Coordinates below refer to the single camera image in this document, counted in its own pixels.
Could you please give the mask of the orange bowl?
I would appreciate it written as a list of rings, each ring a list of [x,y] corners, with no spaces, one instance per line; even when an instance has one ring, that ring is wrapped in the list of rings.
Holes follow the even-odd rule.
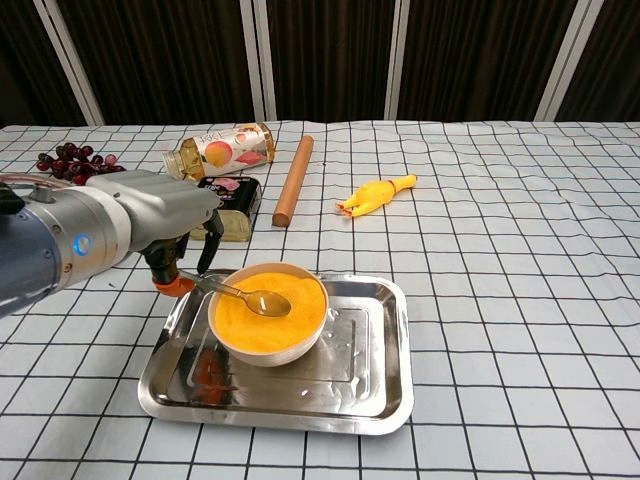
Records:
[[[215,292],[208,307],[209,326],[236,359],[260,367],[293,362],[319,339],[329,310],[322,282],[306,269],[287,263],[262,263],[228,275],[223,283],[242,291],[269,290],[291,304],[284,317],[257,315],[241,299]]]

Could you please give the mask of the dark folding screen white frames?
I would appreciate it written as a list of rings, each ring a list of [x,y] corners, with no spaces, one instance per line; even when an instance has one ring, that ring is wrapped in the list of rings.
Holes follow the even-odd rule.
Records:
[[[57,0],[108,124],[254,114],[239,0]],[[401,120],[534,117],[578,0],[409,0]],[[394,0],[266,0],[276,114],[380,119]],[[640,121],[640,0],[604,0],[557,115]],[[0,128],[77,126],[33,0],[0,0]]]

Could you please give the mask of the rectangular steel tray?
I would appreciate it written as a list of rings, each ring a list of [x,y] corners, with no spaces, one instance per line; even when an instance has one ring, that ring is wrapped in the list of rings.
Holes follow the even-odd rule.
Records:
[[[180,422],[385,435],[411,414],[414,395],[407,302],[380,277],[320,275],[325,327],[299,359],[279,367],[232,357],[208,322],[213,293],[177,299],[137,396],[152,417]]]

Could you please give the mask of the black luncheon meat tin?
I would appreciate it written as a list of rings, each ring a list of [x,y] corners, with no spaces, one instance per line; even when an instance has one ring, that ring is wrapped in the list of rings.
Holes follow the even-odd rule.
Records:
[[[259,181],[247,176],[205,177],[198,187],[214,191],[220,200],[222,241],[248,242],[261,202]]]

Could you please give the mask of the yellow rubber chicken toy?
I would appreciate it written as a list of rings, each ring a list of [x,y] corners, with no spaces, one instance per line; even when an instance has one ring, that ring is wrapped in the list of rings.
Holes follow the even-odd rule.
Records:
[[[338,202],[336,208],[349,217],[360,217],[390,203],[395,195],[417,183],[414,174],[388,180],[370,181],[359,187],[348,199]]]

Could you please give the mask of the dark red grape bunch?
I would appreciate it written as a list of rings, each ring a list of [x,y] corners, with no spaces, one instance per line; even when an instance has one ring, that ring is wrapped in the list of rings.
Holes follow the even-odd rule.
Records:
[[[72,142],[56,146],[52,153],[39,153],[36,168],[73,185],[85,185],[93,176],[126,170],[114,154],[101,155],[90,145],[77,146]]]

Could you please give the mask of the white blue checkered tablecloth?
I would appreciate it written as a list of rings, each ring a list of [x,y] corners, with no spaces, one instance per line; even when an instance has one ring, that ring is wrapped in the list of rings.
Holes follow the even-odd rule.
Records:
[[[270,126],[250,241],[392,280],[415,403],[382,437],[153,419],[137,383],[172,301],[138,256],[0,320],[0,480],[640,480],[640,123]],[[272,215],[314,139],[288,227]],[[377,210],[370,181],[417,183]]]

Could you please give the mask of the peach tea plastic bottle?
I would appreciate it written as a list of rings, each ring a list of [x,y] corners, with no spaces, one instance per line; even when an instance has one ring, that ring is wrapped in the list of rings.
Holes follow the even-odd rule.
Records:
[[[166,171],[179,180],[198,182],[272,163],[275,143],[264,123],[249,123],[187,138],[163,154]]]

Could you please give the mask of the small steel spoon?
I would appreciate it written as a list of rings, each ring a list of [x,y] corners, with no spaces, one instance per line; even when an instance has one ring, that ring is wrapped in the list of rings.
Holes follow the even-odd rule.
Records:
[[[291,311],[290,302],[276,292],[267,290],[248,292],[227,285],[213,277],[194,275],[186,271],[181,271],[181,274],[187,279],[193,280],[199,287],[206,287],[217,293],[241,299],[250,311],[260,316],[272,318],[284,317]]]

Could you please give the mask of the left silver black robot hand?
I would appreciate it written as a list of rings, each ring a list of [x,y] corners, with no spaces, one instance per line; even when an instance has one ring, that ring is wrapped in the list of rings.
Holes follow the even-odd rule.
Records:
[[[124,209],[130,225],[127,250],[145,258],[160,293],[180,297],[195,288],[196,282],[179,272],[177,261],[184,257],[190,233],[202,227],[205,240],[197,272],[209,269],[224,233],[215,192],[146,170],[94,176],[87,186]]]

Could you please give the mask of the wooden rolling pin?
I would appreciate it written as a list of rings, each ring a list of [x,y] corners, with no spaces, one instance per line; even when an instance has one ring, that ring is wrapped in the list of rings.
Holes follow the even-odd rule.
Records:
[[[301,138],[272,215],[273,226],[288,227],[291,223],[311,158],[313,145],[314,139],[311,136],[305,135]]]

